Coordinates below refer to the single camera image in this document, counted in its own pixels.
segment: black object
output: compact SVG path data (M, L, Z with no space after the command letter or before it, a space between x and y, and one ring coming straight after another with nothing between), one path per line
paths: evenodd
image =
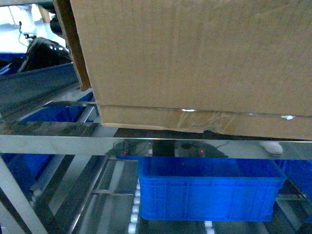
M3 60L3 59L0 59L0 68L5 67L5 66L8 65L8 64L9 64L8 61L5 61L5 60Z
M153 143L153 155L162 157L175 156L175 140L156 140Z
M51 21L50 21L50 27L51 27L51 31L58 35L59 37L63 38L63 33L62 33L62 29L60 27L59 24L59 20L57 18L57 16L55 16Z
M179 157L228 158L229 156L218 150L218 148L222 147L223 145L215 147L201 141L181 140L177 141L175 148Z
M131 140L126 139L114 144L113 148L109 150L108 156L136 156L141 152L137 151L137 146L141 143L146 143L146 140Z
M48 12L52 13L52 14L56 14L53 2L42 2L38 4L39 6L43 7L45 10L47 10Z
M46 38L34 38L28 45L24 62L18 72L70 63L68 51L55 41Z

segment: blue bin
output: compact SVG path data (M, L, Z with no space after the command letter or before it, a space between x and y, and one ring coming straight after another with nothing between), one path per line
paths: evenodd
M286 180L262 159L144 157L138 175L150 220L271 221Z
M0 59L3 59L7 62L10 62L13 58L22 59L25 56L25 53L14 53L14 52L0 52Z

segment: metal bar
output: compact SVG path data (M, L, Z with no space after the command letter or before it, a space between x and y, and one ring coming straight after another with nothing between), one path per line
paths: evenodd
M65 155L55 155L50 160L49 164L44 168L39 179L37 180L37 185L40 190L44 191L49 183L52 182L52 178L58 168L61 166L65 158Z
M55 194L55 190L60 185L73 159L74 155L63 156L63 160L57 167L57 169L53 173L50 171L52 177L49 180L49 183L46 185L46 187L42 189L43 194L40 196L45 201L46 204L48 204L51 201L53 195Z
M97 189L134 191L137 184L136 171L137 166L134 164L110 161ZM126 233L132 213L133 197L93 196L79 233Z
M0 189L0 214L0 224L8 228L9 233L31 234L29 228L2 189Z
M49 234L64 233L62 223L56 222L44 196L36 197L36 202L32 207Z
M109 158L110 161L122 161L122 162L134 162L137 163L137 160L132 160L132 159L119 159L116 156L111 156Z
M32 233L48 234L10 170L6 167L2 157L0 157L0 178L2 178L0 179L0 188L24 220L29 230Z
M107 162L106 156L92 156L66 200L62 203L55 219L62 224L64 233L73 232Z
M133 196L134 191L118 191L118 190L106 190L106 189L95 189L92 191L92 195L112 195L112 196Z
M301 194L279 194L277 200L306 200L307 197Z
M82 97L84 97L85 95L87 95L88 93L90 93L92 91L92 89L88 89L84 92L80 91L80 88L78 85L75 85L71 88L69 88L68 90L65 90L59 94L54 93L53 97L46 97L46 99L44 99L43 101L39 102L36 106L30 105L30 107L27 107L25 109L25 111L22 111L21 113L18 114L13 114L9 117L6 117L5 120L6 121L21 121L27 117L29 117L30 115L44 109L45 107L42 107L43 105L45 105L48 101L51 102L51 99L53 99L54 101L64 101L64 100L78 100Z
M93 122L96 117L97 117L97 112L96 112L95 107L88 106L85 108L84 112L79 117L77 122L82 122L82 123L91 122L91 121Z
M43 107L51 106L97 106L95 101L51 101L46 103Z
M123 134L118 130L115 136L119 137L112 137L112 132L114 133L115 130L111 131L111 128L98 123L4 122L0 123L0 153L119 156L124 155L124 150L128 150L127 155L140 153L138 156L148 156L149 152L142 153L141 150L138 152L132 148L142 143L155 144L159 140L171 140L181 149L185 145L202 147L207 149L208 153L212 148L214 151L233 149L226 151L226 157L229 158L312 159L311 141L279 141L284 151L281 155L274 157L267 153L257 141L252 140L220 140L208 134L136 129L122 129ZM248 153L251 147L253 149L258 147L259 154ZM179 153L178 156L205 157L209 155Z
M10 15L11 15L11 17L12 17L12 20L13 20L14 26L16 27L16 26L17 26L17 23L15 22L15 19L14 19L14 17L13 17L12 11L11 11L11 8L10 8L9 6L8 6L8 8L9 8Z

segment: white roller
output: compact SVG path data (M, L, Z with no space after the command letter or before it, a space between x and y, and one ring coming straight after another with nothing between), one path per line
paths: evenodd
M140 207L138 205L134 205L132 207L132 213L133 214L138 214L139 209L140 209Z
M270 154L281 155L283 153L283 147L279 142L261 141L259 144Z
M137 218L138 218L138 214L132 214L131 218L130 218L130 221L132 223L137 223Z
M139 197L135 197L135 200L133 201L133 203L135 204L135 205L139 205L140 203L141 203L141 199L139 198Z
M34 196L40 196L42 194L42 191L40 189L34 190Z
M137 224L136 223L130 223L128 227L128 233L129 234L136 234Z
M141 197L141 191L140 190L136 190L136 197Z
M205 221L205 228L212 228L213 222L212 221Z
M215 230L213 228L207 228L207 234L215 234Z

